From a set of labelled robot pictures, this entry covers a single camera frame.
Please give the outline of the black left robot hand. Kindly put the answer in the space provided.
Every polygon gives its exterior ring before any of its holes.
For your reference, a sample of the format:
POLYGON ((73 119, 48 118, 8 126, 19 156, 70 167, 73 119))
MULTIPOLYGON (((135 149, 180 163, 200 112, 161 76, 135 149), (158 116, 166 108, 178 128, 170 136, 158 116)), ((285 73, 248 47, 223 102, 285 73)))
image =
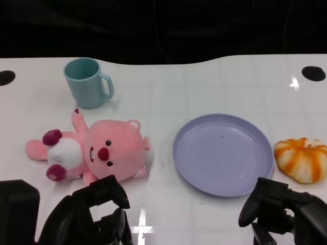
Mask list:
POLYGON ((132 244, 126 209, 130 207, 123 187, 111 175, 67 195, 46 220, 38 244, 132 244), (114 202, 118 208, 94 221, 93 206, 114 202))

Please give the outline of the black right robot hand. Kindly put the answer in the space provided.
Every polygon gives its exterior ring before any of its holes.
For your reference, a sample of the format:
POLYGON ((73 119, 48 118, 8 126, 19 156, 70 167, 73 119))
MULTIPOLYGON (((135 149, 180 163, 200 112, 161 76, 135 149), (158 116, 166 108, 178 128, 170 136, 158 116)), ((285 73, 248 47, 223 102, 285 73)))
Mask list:
POLYGON ((254 244, 276 244, 272 233, 292 233, 295 244, 326 244, 326 203, 266 178, 258 178, 238 223, 252 226, 254 244))

